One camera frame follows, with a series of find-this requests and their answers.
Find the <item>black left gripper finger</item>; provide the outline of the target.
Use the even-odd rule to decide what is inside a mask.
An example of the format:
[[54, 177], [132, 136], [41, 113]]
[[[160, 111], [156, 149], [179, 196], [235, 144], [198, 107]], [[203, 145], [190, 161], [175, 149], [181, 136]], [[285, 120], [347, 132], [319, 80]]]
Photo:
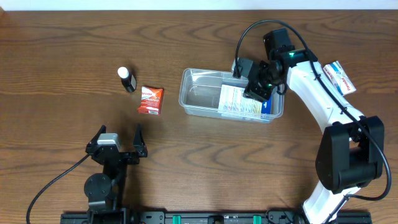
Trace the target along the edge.
[[141, 125], [138, 124], [134, 135], [133, 146], [138, 157], [147, 157], [147, 146], [142, 135]]
[[98, 149], [98, 139], [101, 134], [106, 132], [106, 126], [102, 125], [90, 142], [86, 145], [86, 153], [94, 153]]

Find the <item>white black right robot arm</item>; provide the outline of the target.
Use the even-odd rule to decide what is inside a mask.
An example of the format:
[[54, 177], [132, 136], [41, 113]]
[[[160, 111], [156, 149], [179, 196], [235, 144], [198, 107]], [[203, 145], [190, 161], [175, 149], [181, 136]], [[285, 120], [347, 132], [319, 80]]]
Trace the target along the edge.
[[384, 125], [377, 117], [365, 117], [331, 85], [313, 52], [296, 49], [286, 29], [264, 36], [268, 60], [259, 63], [235, 58], [235, 77], [245, 77], [244, 96], [266, 101], [274, 92], [294, 91], [317, 121], [323, 136], [315, 161], [318, 176], [311, 196], [294, 215], [294, 223], [336, 223], [338, 212], [351, 198], [368, 201], [358, 192], [383, 173], [391, 175], [384, 155]]

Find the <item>white blue Panadol box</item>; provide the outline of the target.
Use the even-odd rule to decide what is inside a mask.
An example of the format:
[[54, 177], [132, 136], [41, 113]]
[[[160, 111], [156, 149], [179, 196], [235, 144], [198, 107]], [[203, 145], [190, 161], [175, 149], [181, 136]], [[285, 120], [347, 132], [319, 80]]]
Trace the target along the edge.
[[342, 96], [349, 95], [356, 91], [356, 88], [345, 73], [339, 61], [326, 64], [323, 67], [323, 71], [331, 81], [332, 85]]

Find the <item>white blue medicine box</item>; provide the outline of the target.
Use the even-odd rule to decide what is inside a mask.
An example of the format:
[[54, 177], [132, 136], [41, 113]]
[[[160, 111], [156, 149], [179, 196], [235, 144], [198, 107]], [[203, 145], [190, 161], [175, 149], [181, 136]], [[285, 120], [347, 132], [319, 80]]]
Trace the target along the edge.
[[222, 85], [218, 111], [245, 115], [270, 114], [272, 99], [264, 102], [243, 97], [244, 88]]

